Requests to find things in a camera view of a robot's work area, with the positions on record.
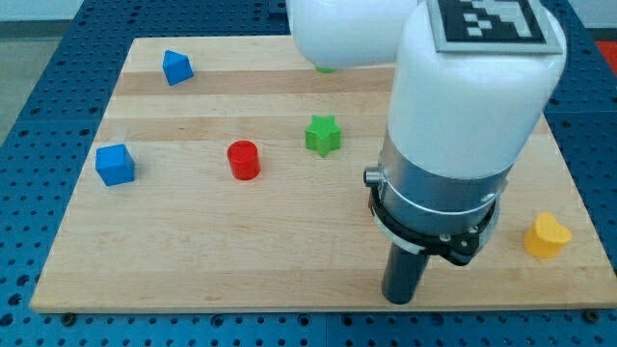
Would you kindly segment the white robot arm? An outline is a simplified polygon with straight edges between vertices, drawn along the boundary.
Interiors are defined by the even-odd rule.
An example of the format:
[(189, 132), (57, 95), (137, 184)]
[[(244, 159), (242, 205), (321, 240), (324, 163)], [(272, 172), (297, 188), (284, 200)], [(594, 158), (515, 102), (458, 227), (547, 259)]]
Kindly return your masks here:
[(396, 250), (468, 263), (564, 69), (558, 21), (537, 1), (296, 0), (286, 13), (316, 67), (394, 64), (364, 175), (375, 222)]

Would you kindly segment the green block behind arm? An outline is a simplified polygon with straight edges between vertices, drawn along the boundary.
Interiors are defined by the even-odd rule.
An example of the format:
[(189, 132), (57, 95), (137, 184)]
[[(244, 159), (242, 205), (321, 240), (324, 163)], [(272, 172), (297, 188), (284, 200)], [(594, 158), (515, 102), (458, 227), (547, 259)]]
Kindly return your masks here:
[(326, 68), (326, 67), (315, 67), (315, 70), (320, 73), (334, 73), (337, 71), (335, 68)]

